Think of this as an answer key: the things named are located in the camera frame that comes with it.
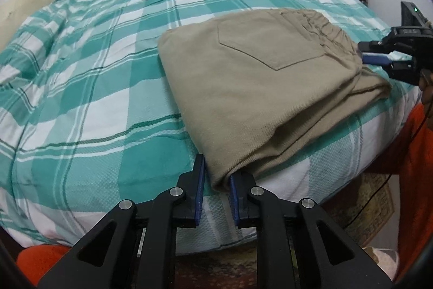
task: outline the person's hand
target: person's hand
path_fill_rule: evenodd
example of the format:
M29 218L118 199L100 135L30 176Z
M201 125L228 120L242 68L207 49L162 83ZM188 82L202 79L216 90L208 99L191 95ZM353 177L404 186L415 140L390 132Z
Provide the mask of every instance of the person's hand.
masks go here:
M427 116L427 127L433 130L433 106L429 111L431 102L433 101L433 73L429 73L429 82L427 79L427 76L421 77L419 88L423 91L421 103L424 105L424 114Z

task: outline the back pocket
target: back pocket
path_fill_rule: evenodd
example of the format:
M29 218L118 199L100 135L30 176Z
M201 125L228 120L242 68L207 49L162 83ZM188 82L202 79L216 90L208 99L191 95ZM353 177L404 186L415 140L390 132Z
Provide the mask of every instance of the back pocket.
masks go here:
M274 70L324 55L307 30L301 33L296 27L280 13L246 11L218 23L218 41Z

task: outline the blue gripper pad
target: blue gripper pad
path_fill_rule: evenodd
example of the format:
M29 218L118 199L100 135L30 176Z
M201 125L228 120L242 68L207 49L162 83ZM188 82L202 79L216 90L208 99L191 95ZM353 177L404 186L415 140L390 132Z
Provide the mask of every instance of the blue gripper pad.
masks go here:
M239 199L236 192L235 180L233 175L230 176L230 209L232 210L232 217L235 222L235 226L239 225Z
M387 66L392 63L392 60L386 55L380 54L364 54L362 56L363 64Z
M195 196L195 224L196 226L199 226L200 220L201 220L201 212L203 210L203 192L204 192L204 179L205 179L205 170L206 166L204 163L204 157L198 161L198 158L196 157L195 163L194 163L194 169L196 168L196 163L200 163L198 166L199 168L199 176L198 176L198 185L197 185L197 193Z

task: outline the khaki pants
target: khaki pants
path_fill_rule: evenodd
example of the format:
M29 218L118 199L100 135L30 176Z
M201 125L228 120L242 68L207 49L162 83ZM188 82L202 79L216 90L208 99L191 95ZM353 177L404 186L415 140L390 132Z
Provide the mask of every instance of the khaki pants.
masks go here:
M313 10L252 10L165 32L159 54L213 187L287 161L386 97L357 45Z

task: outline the bed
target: bed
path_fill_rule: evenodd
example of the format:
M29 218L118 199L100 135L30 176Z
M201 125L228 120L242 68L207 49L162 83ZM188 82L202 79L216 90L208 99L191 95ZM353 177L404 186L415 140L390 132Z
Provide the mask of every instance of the bed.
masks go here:
M27 18L0 53L0 226L24 247L73 245L120 200L144 202L175 185L197 150L165 79L158 38L228 12L281 7L315 9L354 41L389 32L358 0L56 0ZM295 201L335 194L389 145L418 102L417 88L392 85L388 99L258 184ZM178 231L177 252L254 235L234 227L227 195L207 185L201 225Z

